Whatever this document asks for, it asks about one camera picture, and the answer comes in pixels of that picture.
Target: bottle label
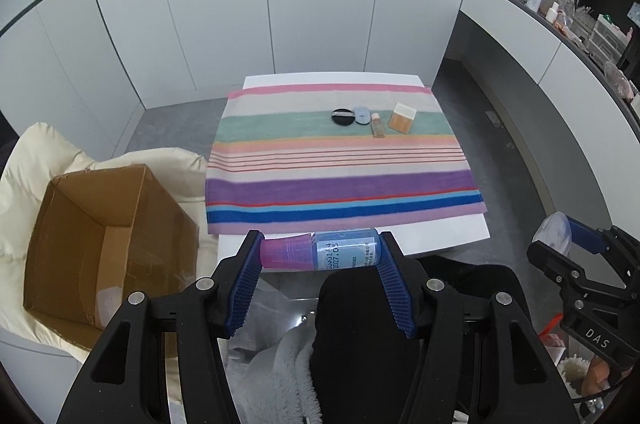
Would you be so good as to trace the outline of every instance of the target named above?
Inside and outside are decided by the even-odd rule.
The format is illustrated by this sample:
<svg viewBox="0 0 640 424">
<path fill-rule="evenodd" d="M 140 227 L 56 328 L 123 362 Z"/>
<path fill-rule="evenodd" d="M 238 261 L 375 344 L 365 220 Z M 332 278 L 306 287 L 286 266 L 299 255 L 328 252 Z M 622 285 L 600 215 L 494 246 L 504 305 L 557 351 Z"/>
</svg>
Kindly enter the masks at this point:
<svg viewBox="0 0 640 424">
<path fill-rule="evenodd" d="M 376 258 L 376 239 L 366 237 L 349 240 L 318 242 L 318 269 L 351 269 L 373 265 Z"/>
</svg>

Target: small glass bottle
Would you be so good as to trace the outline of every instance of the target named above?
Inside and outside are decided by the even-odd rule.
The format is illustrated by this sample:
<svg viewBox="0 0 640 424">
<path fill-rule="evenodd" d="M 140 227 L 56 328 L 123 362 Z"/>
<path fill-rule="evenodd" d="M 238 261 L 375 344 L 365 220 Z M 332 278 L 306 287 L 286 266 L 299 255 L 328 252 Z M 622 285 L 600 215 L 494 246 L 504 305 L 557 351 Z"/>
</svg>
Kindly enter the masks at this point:
<svg viewBox="0 0 640 424">
<path fill-rule="evenodd" d="M 371 114 L 371 130 L 373 131 L 373 137 L 377 139 L 385 137 L 385 125 L 382 124 L 380 114 Z"/>
</svg>

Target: pink and blue bottle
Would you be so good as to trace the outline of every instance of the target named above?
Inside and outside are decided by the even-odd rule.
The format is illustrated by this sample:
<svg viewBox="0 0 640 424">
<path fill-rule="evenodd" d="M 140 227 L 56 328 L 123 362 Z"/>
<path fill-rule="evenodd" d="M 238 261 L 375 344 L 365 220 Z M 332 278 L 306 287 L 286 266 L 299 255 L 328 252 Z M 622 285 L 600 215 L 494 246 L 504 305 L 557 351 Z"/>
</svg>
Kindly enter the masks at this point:
<svg viewBox="0 0 640 424">
<path fill-rule="evenodd" d="M 330 271 L 366 267 L 380 261 L 380 236 L 371 228 L 264 240 L 260 260 L 265 269 Z"/>
</svg>

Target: red object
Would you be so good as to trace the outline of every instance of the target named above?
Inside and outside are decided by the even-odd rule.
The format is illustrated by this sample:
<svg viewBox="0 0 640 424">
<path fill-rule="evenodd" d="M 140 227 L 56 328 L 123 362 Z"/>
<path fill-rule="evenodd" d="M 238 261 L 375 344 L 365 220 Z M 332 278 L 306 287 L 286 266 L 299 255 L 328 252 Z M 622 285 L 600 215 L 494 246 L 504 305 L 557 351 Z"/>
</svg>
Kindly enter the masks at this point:
<svg viewBox="0 0 640 424">
<path fill-rule="evenodd" d="M 560 312 L 559 314 L 556 314 L 553 317 L 553 319 L 549 321 L 549 324 L 545 327 L 545 329 L 542 330 L 540 334 L 538 334 L 538 337 L 541 338 L 542 336 L 546 336 L 549 332 L 551 332 L 554 328 L 558 326 L 558 324 L 562 321 L 563 317 L 564 317 L 564 314 L 562 314 L 562 312 Z"/>
</svg>

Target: teal stripe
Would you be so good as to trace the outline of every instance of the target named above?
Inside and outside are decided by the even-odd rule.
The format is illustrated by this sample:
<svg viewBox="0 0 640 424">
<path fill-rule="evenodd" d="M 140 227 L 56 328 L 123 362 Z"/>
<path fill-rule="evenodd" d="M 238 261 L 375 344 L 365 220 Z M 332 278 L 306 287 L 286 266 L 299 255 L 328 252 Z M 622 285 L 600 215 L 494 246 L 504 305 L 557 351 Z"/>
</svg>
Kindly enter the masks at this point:
<svg viewBox="0 0 640 424">
<path fill-rule="evenodd" d="M 267 211 L 311 211 L 318 209 L 337 209 L 337 208 L 359 208 L 367 206 L 384 206 L 391 204 L 405 204 L 410 202 L 419 202 L 423 200 L 438 200 L 456 197 L 468 197 L 470 195 L 479 195 L 476 190 L 469 191 L 452 191 L 449 193 L 438 193 L 435 195 L 418 195 L 415 197 L 392 197 L 390 199 L 374 199 L 374 200 L 356 200 L 349 202 L 331 202 L 318 204 L 295 204 L 292 206 L 262 206 L 262 207 L 245 207 L 222 204 L 217 206 L 207 206 L 207 213 L 215 211 L 233 210 L 241 213 L 267 212 Z"/>
<path fill-rule="evenodd" d="M 388 127 L 393 112 L 381 111 L 379 113 L 386 133 L 398 135 L 398 132 Z M 453 131 L 442 112 L 418 112 L 410 133 L 412 135 L 453 135 Z M 216 142 L 239 143 L 350 135 L 371 135 L 371 127 L 357 123 L 348 127 L 340 127 L 331 120 L 331 112 L 290 112 L 223 117 L 218 127 Z"/>
</svg>

